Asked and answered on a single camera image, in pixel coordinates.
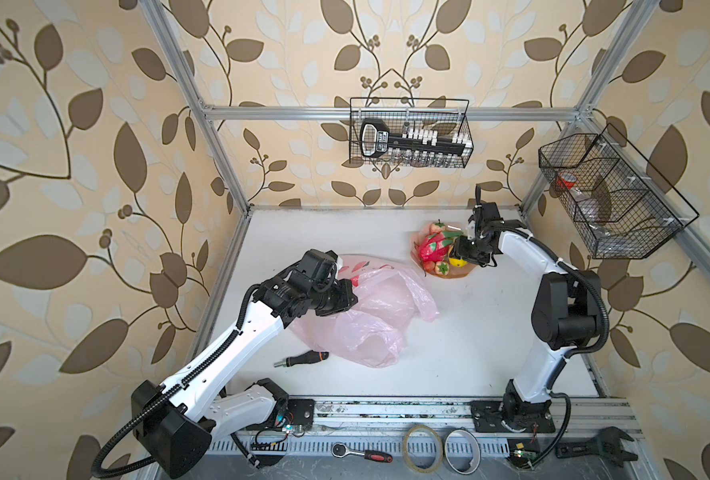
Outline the pink plastic fruit-print bag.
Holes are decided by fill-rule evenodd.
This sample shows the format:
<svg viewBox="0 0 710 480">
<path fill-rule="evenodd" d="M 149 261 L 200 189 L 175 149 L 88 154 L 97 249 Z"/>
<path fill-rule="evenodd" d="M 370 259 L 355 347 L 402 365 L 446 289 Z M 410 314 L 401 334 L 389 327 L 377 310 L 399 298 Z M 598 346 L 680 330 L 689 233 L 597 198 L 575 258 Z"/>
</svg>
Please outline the pink plastic fruit-print bag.
<svg viewBox="0 0 710 480">
<path fill-rule="evenodd" d="M 407 330 L 419 318 L 435 321 L 439 309 L 417 268 L 395 261 L 344 255 L 339 279 L 352 282 L 357 303 L 328 317 L 308 313 L 289 330 L 315 351 L 370 368 L 398 362 L 407 346 Z"/>
</svg>

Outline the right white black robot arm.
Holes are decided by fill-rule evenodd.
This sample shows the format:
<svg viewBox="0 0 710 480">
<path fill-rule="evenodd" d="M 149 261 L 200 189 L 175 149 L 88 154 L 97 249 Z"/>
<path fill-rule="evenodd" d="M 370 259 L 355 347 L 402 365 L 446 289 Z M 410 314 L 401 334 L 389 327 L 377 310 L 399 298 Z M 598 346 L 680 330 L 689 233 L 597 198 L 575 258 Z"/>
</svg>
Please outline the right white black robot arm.
<svg viewBox="0 0 710 480">
<path fill-rule="evenodd" d="M 475 431 L 554 432 L 552 401 L 570 401 L 554 390 L 558 377 L 573 357 L 599 351 L 609 338 L 610 318 L 599 276 L 560 258 L 521 221 L 503 219 L 495 203 L 482 200 L 480 187 L 475 189 L 467 233 L 455 241 L 453 255 L 481 268 L 495 267 L 497 258 L 505 255 L 539 281 L 531 310 L 535 343 L 501 400 L 470 403 Z"/>
</svg>

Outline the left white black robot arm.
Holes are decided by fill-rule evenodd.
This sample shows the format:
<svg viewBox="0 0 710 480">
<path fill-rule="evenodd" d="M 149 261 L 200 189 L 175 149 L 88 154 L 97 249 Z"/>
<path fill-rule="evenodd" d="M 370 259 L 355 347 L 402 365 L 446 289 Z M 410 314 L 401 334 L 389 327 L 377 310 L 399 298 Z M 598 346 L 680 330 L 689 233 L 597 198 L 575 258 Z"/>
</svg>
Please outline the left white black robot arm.
<svg viewBox="0 0 710 480">
<path fill-rule="evenodd" d="M 120 477 L 156 464 L 178 479 L 204 457 L 215 434 L 276 417 L 282 394 L 273 382 L 262 380 L 225 398 L 219 394 L 294 320 L 308 312 L 331 316 L 357 303 L 351 280 L 337 276 L 341 266 L 335 252 L 310 249 L 280 273 L 251 285 L 227 331 L 161 384 L 145 380 L 133 391 L 132 417 L 99 450 L 92 477 Z"/>
</svg>

